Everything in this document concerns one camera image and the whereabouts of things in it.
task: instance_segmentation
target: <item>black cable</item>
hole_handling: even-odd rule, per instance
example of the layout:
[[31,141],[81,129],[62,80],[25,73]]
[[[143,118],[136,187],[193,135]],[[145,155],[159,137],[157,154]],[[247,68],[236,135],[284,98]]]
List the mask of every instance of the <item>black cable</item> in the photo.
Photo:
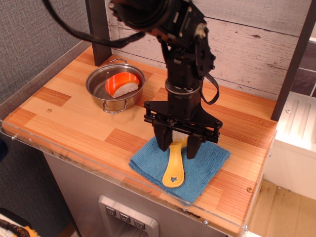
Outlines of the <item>black cable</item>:
[[145,36],[144,32],[137,32],[129,37],[126,38],[122,38],[122,39],[118,39],[118,40],[107,40],[107,39],[103,39],[100,38],[98,36],[94,36],[91,34],[87,34],[85,32],[81,32],[78,31],[74,28],[72,28],[71,26],[67,25],[58,15],[57,13],[54,11],[51,3],[49,0],[42,0],[42,2],[44,3],[46,9],[48,10],[49,14],[53,17],[53,19],[65,30],[67,31],[70,35],[81,39],[81,40],[85,40],[85,41],[89,41],[92,43],[99,43],[99,44],[103,44],[112,48],[123,48],[124,46],[128,45],[131,42],[137,41],[140,38]]
[[202,89],[203,89],[203,86],[201,86],[199,92],[200,92],[201,97],[202,97],[202,99],[204,100],[204,102],[207,103],[208,105],[212,105],[212,104],[214,104],[214,103],[218,100],[218,98],[219,98],[219,85],[218,85],[217,81],[214,79],[214,77],[212,77],[210,74],[207,74],[205,77],[216,87],[217,93],[216,93],[216,95],[214,96],[214,98],[213,98],[211,101],[207,101],[206,98],[205,98],[204,95],[203,95],[203,90],[202,90]]

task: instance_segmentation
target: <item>stainless steel pot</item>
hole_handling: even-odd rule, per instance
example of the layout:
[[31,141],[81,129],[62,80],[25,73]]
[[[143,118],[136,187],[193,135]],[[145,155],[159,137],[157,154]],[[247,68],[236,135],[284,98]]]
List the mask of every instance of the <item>stainless steel pot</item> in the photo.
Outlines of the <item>stainless steel pot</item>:
[[[125,63],[110,64],[116,60],[121,60]],[[121,72],[129,72],[134,74],[139,79],[140,84],[137,90],[127,93],[118,98],[113,98],[106,92],[104,86],[106,81],[111,76]],[[87,88],[87,91],[93,96],[95,103],[98,104],[104,112],[117,114],[130,108],[139,101],[140,97],[143,94],[144,84],[145,76],[140,69],[127,64],[126,60],[116,58],[108,62],[107,65],[94,70],[88,76],[85,86]]]

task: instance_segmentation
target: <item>orange sushi toy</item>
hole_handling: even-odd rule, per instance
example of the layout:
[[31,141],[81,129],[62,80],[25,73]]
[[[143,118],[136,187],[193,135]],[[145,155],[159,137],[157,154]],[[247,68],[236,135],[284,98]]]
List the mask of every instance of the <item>orange sushi toy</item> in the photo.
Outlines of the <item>orange sushi toy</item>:
[[105,83],[106,92],[113,98],[138,89],[139,79],[132,73],[123,72],[111,76]]

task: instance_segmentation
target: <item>blue cloth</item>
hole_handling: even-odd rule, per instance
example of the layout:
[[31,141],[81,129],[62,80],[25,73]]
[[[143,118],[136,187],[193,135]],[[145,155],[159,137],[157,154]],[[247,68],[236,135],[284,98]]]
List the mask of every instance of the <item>blue cloth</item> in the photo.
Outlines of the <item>blue cloth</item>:
[[177,188],[167,188],[162,184],[169,161],[169,149],[163,152],[158,147],[155,137],[131,158],[129,165],[168,193],[193,203],[231,153],[211,142],[202,143],[194,159],[187,159],[186,153],[186,148],[183,148],[185,179],[183,184]]

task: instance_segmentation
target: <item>wooden floor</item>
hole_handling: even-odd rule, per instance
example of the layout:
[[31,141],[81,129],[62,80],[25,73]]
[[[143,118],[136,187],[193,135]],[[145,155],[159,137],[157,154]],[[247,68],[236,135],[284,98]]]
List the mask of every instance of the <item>wooden floor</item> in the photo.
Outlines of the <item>wooden floor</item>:
[[261,237],[314,237],[316,200],[264,180],[249,230]]

